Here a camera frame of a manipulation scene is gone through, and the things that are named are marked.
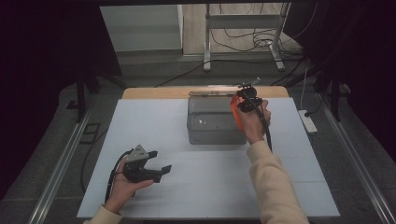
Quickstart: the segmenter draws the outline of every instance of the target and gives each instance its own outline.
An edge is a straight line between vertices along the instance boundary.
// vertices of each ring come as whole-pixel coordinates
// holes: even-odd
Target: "white tabletop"
[[[269,98],[273,151],[290,173],[309,217],[339,216],[292,98]],[[119,156],[141,144],[157,150],[147,169],[172,164],[161,183],[139,190],[121,213],[134,219],[259,218],[243,146],[191,145],[188,99],[119,100],[78,217],[104,203]]]

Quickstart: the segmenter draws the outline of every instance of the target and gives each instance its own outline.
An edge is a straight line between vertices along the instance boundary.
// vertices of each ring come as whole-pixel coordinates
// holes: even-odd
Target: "human hand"
[[[125,164],[125,158],[120,162],[119,168],[115,173],[113,188],[108,200],[105,202],[105,209],[110,212],[118,213],[121,208],[128,202],[138,189],[150,186],[154,180],[145,180],[139,183],[131,183],[122,173]]]
[[[267,110],[267,106],[268,101],[262,100],[262,106],[259,106],[259,109],[264,114],[264,118],[269,126],[271,123],[271,111]],[[265,135],[265,130],[257,112],[252,110],[244,113],[238,108],[237,113],[241,119],[244,134],[247,137],[248,142],[252,145],[253,143],[264,140],[263,136]]]

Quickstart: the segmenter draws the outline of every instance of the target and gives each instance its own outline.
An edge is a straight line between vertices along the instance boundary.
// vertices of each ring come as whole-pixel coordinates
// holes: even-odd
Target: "sleeve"
[[[247,150],[253,187],[262,223],[309,223],[300,207],[288,172],[267,143],[254,143]]]
[[[101,205],[95,216],[91,220],[85,221],[83,224],[118,224],[121,219],[122,216],[106,210]]]

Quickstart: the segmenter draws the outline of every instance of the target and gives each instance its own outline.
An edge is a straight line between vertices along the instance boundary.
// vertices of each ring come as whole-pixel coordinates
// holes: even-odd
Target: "power strip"
[[[303,121],[306,131],[308,133],[317,133],[318,129],[315,126],[314,121],[312,121],[311,118],[309,117],[307,118],[305,116],[306,110],[299,110],[298,113],[300,115],[301,120]]]

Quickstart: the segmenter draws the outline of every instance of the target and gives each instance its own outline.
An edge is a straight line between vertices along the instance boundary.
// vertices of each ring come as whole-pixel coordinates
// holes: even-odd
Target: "gray box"
[[[189,141],[193,145],[244,145],[236,125],[230,96],[191,96],[187,116]]]

